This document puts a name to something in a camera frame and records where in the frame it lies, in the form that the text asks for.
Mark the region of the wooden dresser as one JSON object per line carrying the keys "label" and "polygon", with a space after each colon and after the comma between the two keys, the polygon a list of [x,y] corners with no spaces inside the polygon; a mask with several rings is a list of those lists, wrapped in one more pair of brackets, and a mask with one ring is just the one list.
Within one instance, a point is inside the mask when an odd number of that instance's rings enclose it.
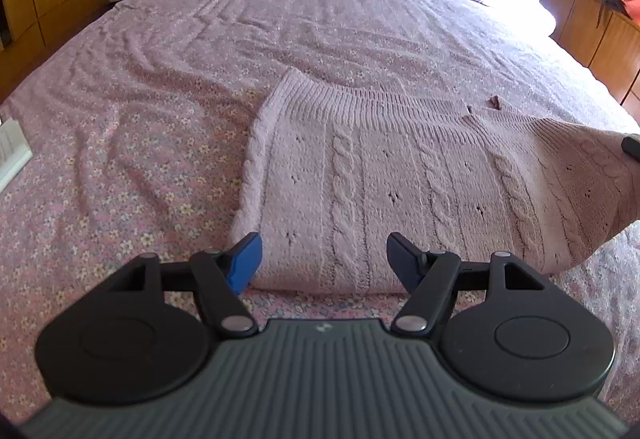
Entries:
{"label": "wooden dresser", "polygon": [[541,0],[556,21],[552,38],[590,69],[633,118],[639,117],[639,25],[600,0]]}

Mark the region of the pink cable knit cardigan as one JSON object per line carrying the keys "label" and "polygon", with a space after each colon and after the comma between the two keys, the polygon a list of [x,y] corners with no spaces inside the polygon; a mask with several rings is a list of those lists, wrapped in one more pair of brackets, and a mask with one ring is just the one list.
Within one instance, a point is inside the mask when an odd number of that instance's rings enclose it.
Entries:
{"label": "pink cable knit cardigan", "polygon": [[250,129],[229,237],[262,236],[257,289],[388,294],[401,291],[393,232],[558,273],[638,217],[639,166],[618,133],[292,70]]}

